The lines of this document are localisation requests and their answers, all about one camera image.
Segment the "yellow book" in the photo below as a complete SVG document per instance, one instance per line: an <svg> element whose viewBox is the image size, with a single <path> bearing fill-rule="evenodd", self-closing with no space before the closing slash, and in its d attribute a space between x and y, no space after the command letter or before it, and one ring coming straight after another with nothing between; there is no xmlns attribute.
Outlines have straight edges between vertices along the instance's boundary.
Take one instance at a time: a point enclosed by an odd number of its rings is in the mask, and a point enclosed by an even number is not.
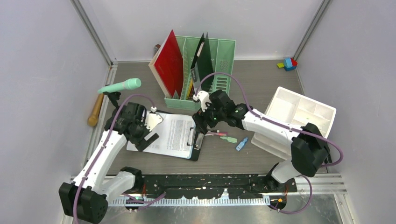
<svg viewBox="0 0 396 224"><path fill-rule="evenodd" d="M186 100L192 99L192 95L194 94L194 82L193 79L190 80L187 92L186 92Z"/></svg>

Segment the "black book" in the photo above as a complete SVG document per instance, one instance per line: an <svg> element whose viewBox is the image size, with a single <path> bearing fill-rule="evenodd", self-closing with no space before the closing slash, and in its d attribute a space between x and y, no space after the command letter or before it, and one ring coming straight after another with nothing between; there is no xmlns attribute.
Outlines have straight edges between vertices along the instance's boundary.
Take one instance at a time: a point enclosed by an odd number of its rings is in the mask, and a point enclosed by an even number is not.
<svg viewBox="0 0 396 224"><path fill-rule="evenodd" d="M209 74L213 73L211 49L208 34L202 34L196 48L196 52L191 65L191 77L195 92L210 90L214 76L207 78L198 88L198 84Z"/></svg>

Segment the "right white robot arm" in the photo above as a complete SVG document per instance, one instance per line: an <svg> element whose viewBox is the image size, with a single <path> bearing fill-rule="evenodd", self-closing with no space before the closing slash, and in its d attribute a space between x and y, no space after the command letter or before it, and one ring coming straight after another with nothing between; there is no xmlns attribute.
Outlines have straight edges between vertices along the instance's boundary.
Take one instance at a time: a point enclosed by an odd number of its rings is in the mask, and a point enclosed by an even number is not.
<svg viewBox="0 0 396 224"><path fill-rule="evenodd" d="M289 148L291 157L274 165L266 176L271 191L279 191L288 180L297 176L313 177L330 153L328 143L312 123L296 126L281 122L247 103L235 104L222 90L200 91L193 96L193 101L200 104L200 109L192 118L196 129L203 134L208 128L225 122L231 127L264 135Z"/></svg>

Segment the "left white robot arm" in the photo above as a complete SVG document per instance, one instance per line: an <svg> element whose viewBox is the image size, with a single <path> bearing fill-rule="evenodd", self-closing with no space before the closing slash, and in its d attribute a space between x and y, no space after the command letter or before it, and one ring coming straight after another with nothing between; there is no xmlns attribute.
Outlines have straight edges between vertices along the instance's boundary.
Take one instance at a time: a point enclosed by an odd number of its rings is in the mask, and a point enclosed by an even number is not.
<svg viewBox="0 0 396 224"><path fill-rule="evenodd" d="M132 193L142 190L144 178L139 169L123 167L111 180L106 182L105 177L127 143L142 152L158 139L158 134L152 131L163 118L156 111L155 106L147 110L131 102L115 108L89 161L70 183L62 183L58 190L65 215L98 224L115 198L128 190Z"/></svg>

